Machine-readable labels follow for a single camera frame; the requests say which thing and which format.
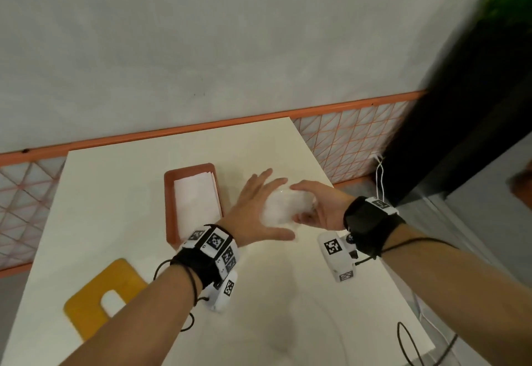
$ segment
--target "stack of paper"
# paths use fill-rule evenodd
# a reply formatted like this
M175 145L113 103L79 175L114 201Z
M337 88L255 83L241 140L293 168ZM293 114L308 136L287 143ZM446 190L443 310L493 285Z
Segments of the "stack of paper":
M222 217L216 180L211 172L176 180L173 186L181 240L187 239L197 227Z

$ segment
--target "green foliage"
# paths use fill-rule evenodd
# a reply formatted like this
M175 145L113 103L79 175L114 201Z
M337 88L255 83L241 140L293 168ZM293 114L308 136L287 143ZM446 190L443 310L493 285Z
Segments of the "green foliage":
M532 29L532 0L482 0L478 17L497 27L525 26Z

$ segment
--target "person's left hand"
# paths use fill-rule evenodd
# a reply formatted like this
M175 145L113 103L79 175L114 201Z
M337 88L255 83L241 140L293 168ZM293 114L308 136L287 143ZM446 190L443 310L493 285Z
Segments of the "person's left hand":
M224 218L216 222L230 232L239 247L262 240L295 239L295 234L290 229L266 227L260 221L268 196L288 181L286 178L277 178L264 184L272 173L273 170L268 169L260 176L252 175L242 189L235 206Z

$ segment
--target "geometric lattice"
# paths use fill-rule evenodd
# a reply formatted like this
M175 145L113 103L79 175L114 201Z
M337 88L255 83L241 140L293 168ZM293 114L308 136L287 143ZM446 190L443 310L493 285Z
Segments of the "geometric lattice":
M33 261L65 159L0 167L0 269Z
M294 125L329 180L352 180L375 171L372 153L382 153L415 101L298 118Z

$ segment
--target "person's right hand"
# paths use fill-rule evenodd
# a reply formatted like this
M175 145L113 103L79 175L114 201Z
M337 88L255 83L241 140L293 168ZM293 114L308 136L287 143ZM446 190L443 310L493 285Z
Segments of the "person's right hand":
M355 200L354 196L318 181L303 180L292 184L290 188L308 191L314 194L317 201L312 212L294 215L294 222L327 230L344 229L344 213Z

